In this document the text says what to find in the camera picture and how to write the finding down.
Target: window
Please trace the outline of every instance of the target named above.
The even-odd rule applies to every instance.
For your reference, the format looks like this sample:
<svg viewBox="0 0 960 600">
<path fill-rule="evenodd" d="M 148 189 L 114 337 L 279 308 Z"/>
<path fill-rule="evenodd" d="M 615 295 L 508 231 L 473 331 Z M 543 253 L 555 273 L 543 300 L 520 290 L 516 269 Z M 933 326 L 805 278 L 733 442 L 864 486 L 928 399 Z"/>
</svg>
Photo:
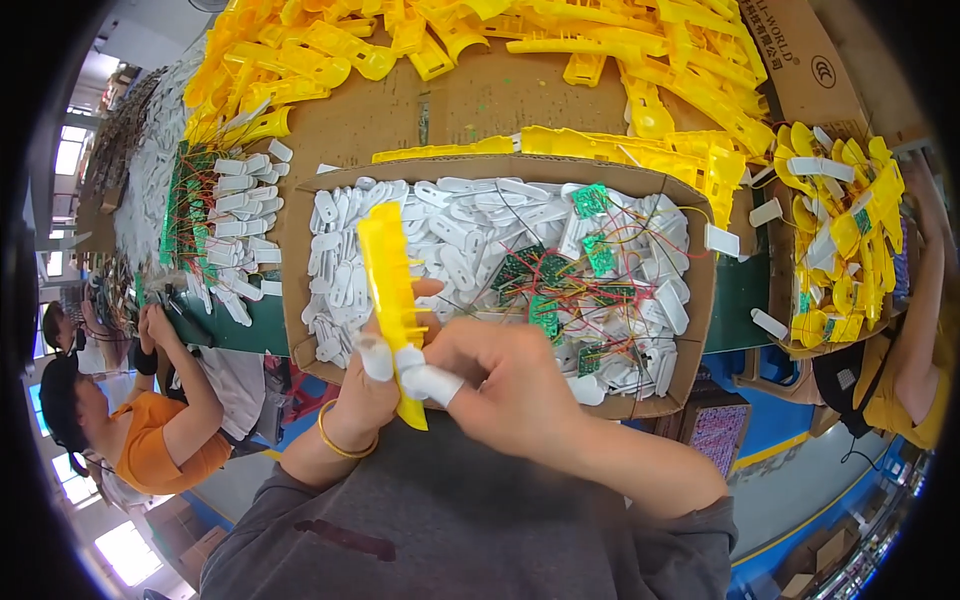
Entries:
<svg viewBox="0 0 960 600">
<path fill-rule="evenodd" d="M 63 251 L 54 250 L 47 257 L 47 276 L 59 277 L 63 275 Z"/>
<path fill-rule="evenodd" d="M 160 560 L 133 527 L 132 521 L 106 532 L 93 543 L 117 576 L 131 588 L 161 567 Z"/>
<path fill-rule="evenodd" d="M 50 274 L 49 267 L 47 269 L 47 274 L 48 275 Z M 43 356 L 47 356 L 49 354 L 54 353 L 54 349 L 47 346 L 46 340 L 43 339 L 43 313 L 47 312 L 47 306 L 49 305 L 50 305 L 50 302 L 44 302 L 43 304 L 40 305 L 40 307 L 36 312 L 36 336 L 34 338 L 34 360 L 37 360 L 37 358 L 42 358 Z"/>
<path fill-rule="evenodd" d="M 86 130 L 81 127 L 63 126 L 60 129 L 60 147 L 57 148 L 57 163 L 54 173 L 57 175 L 76 175 L 80 153 L 84 150 Z"/>
<path fill-rule="evenodd" d="M 30 386 L 30 401 L 34 404 L 34 416 L 40 435 L 45 438 L 50 435 L 50 429 L 47 428 L 47 421 L 43 419 L 43 409 L 40 407 L 40 384 Z"/>
<path fill-rule="evenodd" d="M 76 456 L 80 466 L 86 467 L 84 457 L 79 454 Z M 88 500 L 96 500 L 100 497 L 100 494 L 97 492 L 97 484 L 91 477 L 81 477 L 70 468 L 69 454 L 61 454 L 50 462 L 53 463 L 54 471 L 57 472 L 57 477 L 60 480 L 60 485 L 63 486 L 63 493 L 66 494 L 67 499 L 69 499 L 74 506 L 81 503 L 88 504 Z"/>
</svg>

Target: printed logo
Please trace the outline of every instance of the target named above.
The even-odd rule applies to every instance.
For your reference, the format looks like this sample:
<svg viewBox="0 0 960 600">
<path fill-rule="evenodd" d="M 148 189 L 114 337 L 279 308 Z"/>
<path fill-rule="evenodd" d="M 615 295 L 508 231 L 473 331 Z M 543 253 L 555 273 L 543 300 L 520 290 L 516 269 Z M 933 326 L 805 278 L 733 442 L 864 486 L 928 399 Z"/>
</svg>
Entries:
<svg viewBox="0 0 960 600">
<path fill-rule="evenodd" d="M 830 64 L 830 61 L 826 58 L 820 55 L 813 57 L 810 61 L 810 70 L 813 71 L 813 77 L 816 78 L 817 83 L 826 89 L 830 89 L 836 85 L 836 72 L 833 70 L 833 65 Z"/>
</svg>

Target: black wristband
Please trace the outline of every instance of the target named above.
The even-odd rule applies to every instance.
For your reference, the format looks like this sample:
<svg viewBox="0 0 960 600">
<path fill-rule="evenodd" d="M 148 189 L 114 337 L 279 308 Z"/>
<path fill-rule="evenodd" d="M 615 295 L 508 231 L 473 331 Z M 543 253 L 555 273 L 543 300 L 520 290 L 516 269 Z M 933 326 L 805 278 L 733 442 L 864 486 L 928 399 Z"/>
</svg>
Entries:
<svg viewBox="0 0 960 600">
<path fill-rule="evenodd" d="M 133 367 L 144 375 L 156 375 L 157 368 L 156 348 L 150 354 L 143 351 L 140 341 L 136 340 L 136 349 L 133 351 Z"/>
</svg>

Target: workbench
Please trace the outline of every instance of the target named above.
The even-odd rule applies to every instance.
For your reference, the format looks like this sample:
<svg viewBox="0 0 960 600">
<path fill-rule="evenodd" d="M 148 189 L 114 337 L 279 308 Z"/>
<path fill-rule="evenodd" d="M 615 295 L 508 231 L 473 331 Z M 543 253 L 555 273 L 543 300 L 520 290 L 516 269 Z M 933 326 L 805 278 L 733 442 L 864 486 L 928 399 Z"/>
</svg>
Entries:
<svg viewBox="0 0 960 600">
<path fill-rule="evenodd" d="M 390 40 L 378 32 L 372 43 L 390 45 Z M 457 68 L 430 82 L 423 82 L 408 60 L 400 60 L 379 82 L 365 80 L 354 71 L 330 98 L 294 104 L 288 121 L 291 134 L 282 140 L 293 149 L 294 157 L 289 175 L 277 184 L 279 195 L 288 203 L 309 202 L 304 192 L 295 189 L 316 173 L 318 165 L 369 164 L 373 153 L 385 150 L 467 144 L 491 135 L 511 135 L 530 125 L 581 132 L 626 131 L 627 97 L 614 60 L 607 61 L 596 87 L 569 85 L 563 79 L 568 55 L 511 55 L 502 40 L 490 43 L 490 49 L 470 46 Z M 677 131 L 721 129 L 669 91 L 661 88 L 660 97 Z M 258 150 L 264 151 L 257 146 L 251 149 Z M 754 195 L 749 189 L 734 194 L 730 231 L 740 236 L 740 252 L 750 258 L 738 262 L 721 256 L 717 261 L 705 352 L 770 344 L 750 315 L 752 308 L 766 309 L 770 279 L 765 226 L 754 230 L 747 221 Z M 306 225 L 286 223 L 286 210 L 281 209 L 267 237 L 277 240 L 285 227 L 304 228 L 306 235 Z M 281 279 L 287 277 L 307 275 L 283 273 Z M 218 347 L 289 355 L 280 297 L 247 302 L 252 327 L 235 323 L 218 302 L 213 314 L 206 315 L 200 299 L 181 294 L 179 300 L 213 334 Z M 185 342 L 195 342 L 181 318 L 171 315 L 171 320 Z"/>
</svg>

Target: worker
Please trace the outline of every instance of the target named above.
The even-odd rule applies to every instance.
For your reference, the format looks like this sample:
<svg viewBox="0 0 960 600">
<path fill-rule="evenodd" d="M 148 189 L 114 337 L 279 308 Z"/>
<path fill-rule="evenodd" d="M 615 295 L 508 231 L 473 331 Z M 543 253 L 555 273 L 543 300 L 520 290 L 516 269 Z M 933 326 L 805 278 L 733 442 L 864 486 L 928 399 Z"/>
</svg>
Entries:
<svg viewBox="0 0 960 600">
<path fill-rule="evenodd" d="M 40 327 L 47 346 L 62 353 L 76 353 L 78 369 L 84 374 L 126 371 L 130 340 L 97 320 L 90 299 L 80 307 L 84 322 L 76 327 L 59 302 L 50 302 Z"/>
<path fill-rule="evenodd" d="M 221 428 L 221 399 L 158 304 L 140 310 L 138 333 L 133 390 L 116 412 L 109 412 L 108 399 L 93 376 L 78 370 L 76 356 L 62 354 L 41 377 L 43 418 L 80 475 L 87 473 L 74 453 L 92 450 L 138 492 L 183 492 L 221 467 L 233 445 L 245 447 L 245 442 Z M 185 401 L 154 392 L 157 346 L 176 369 Z"/>
<path fill-rule="evenodd" d="M 909 309 L 866 341 L 814 358 L 805 385 L 816 386 L 810 403 L 835 410 L 856 438 L 876 427 L 929 449 L 943 427 L 956 364 L 960 268 L 946 205 L 924 155 L 909 153 L 900 170 L 924 240 Z"/>
<path fill-rule="evenodd" d="M 396 419 L 397 385 L 367 374 L 389 349 L 357 344 L 335 404 L 208 557 L 203 598 L 726 594 L 736 528 L 710 459 L 586 414 L 540 329 L 431 321 L 401 382 L 447 412 L 429 431 Z"/>
</svg>

